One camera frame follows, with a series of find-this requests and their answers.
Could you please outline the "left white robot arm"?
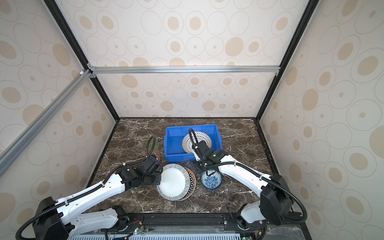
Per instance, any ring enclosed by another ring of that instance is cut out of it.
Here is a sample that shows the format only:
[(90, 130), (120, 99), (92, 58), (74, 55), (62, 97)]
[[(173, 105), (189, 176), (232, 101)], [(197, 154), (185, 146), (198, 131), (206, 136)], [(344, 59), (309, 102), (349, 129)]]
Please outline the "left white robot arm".
[(137, 187), (159, 185), (163, 168), (153, 155), (155, 145), (156, 138), (151, 136), (142, 160), (118, 166), (103, 181), (68, 197), (44, 199), (35, 216), (17, 230), (15, 238), (25, 239), (23, 231), (32, 226), (35, 240), (66, 240), (77, 228), (76, 218), (93, 206)]

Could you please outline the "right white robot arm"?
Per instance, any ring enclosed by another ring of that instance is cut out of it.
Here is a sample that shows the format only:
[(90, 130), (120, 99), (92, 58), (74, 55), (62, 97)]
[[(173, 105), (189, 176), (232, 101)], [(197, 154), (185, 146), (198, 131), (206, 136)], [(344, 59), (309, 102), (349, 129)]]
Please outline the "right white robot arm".
[(229, 153), (218, 149), (213, 151), (205, 141), (199, 141), (195, 131), (189, 129), (196, 166), (202, 171), (214, 170), (231, 177), (248, 187), (259, 197), (259, 201), (241, 208), (237, 225), (246, 229), (258, 221), (281, 225), (284, 222), (304, 223), (308, 212), (304, 204), (288, 188), (285, 179), (275, 174), (270, 176), (240, 163)]

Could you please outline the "black striped white plate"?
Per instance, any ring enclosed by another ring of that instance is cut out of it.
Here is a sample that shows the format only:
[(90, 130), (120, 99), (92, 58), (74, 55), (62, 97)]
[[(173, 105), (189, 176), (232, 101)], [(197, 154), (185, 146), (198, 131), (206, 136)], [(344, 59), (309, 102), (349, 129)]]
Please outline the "black striped white plate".
[(158, 193), (166, 200), (175, 202), (183, 199), (191, 187), (188, 171), (181, 165), (168, 164), (163, 167)]

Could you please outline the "yellow rimmed polka dot plate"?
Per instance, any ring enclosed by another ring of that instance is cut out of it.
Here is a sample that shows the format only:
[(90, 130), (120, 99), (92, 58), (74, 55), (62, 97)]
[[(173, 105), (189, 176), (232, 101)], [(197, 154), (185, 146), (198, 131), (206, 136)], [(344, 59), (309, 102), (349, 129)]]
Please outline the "yellow rimmed polka dot plate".
[[(203, 133), (203, 132), (195, 132), (195, 135), (197, 137), (197, 141), (196, 139), (194, 138), (194, 141), (195, 143), (199, 143), (201, 141), (204, 141), (208, 147), (212, 147), (212, 140), (210, 138), (210, 136), (206, 133)], [(182, 148), (183, 150), (188, 153), (188, 154), (192, 154), (194, 151), (193, 151), (193, 144), (192, 144), (192, 140), (191, 140), (191, 137), (189, 136), (189, 134), (187, 134), (183, 140), (182, 140)]]

